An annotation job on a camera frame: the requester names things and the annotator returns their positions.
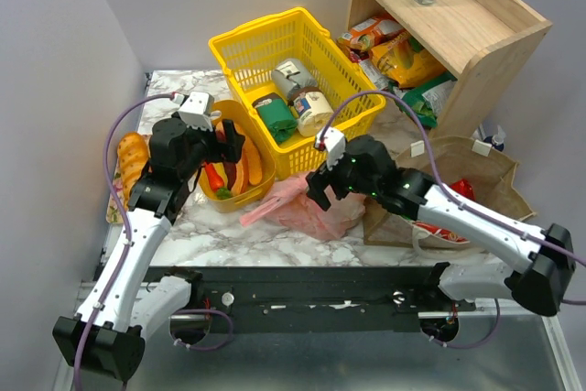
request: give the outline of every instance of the wooden shelf unit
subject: wooden shelf unit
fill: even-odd
[[[431,136],[469,136],[552,24],[521,0],[350,0],[347,27],[388,11],[458,78]]]

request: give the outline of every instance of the white marble surface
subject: white marble surface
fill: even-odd
[[[208,92],[216,100],[232,99],[220,71],[156,71],[148,94],[193,90]],[[174,110],[176,107],[166,101],[148,103],[138,132],[150,134],[152,125]],[[383,141],[393,156],[420,139],[417,128],[392,104],[379,114],[371,134]],[[151,266],[428,266],[436,263],[420,258],[410,249],[365,246],[361,224],[341,240],[329,242],[264,220],[244,228],[239,222],[240,215],[255,206],[221,214],[198,188],[158,248]],[[120,229],[113,226],[106,243],[106,255],[112,251]],[[458,264],[478,264],[487,258],[474,255],[458,260]]]

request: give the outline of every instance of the screw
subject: screw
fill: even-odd
[[[400,290],[395,290],[395,292],[393,293],[393,302],[397,304],[397,306],[403,304],[405,302],[405,299],[406,298],[403,292],[401,292]]]
[[[230,292],[226,292],[222,295],[222,304],[226,307],[230,307],[234,304],[234,295]]]

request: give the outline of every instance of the chip bag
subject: chip bag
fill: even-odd
[[[395,80],[401,89],[418,87],[446,71],[408,31],[402,31],[370,52],[378,70]]]
[[[390,15],[374,16],[356,25],[338,38],[338,46],[366,52],[374,46],[396,36],[404,28]]]

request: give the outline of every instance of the yellow plastic basket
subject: yellow plastic basket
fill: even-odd
[[[269,144],[277,163],[277,177],[286,179],[300,171],[315,169],[325,153],[313,147],[314,138],[298,131],[278,145],[269,134],[252,103],[277,92],[271,70],[282,60],[295,57],[318,81],[335,109],[350,95],[374,89],[360,66],[351,63],[304,8],[264,16],[210,40],[210,49],[220,63],[234,99],[240,100]],[[381,95],[354,100],[340,113],[334,125],[347,139],[368,132],[374,117],[385,108]]]

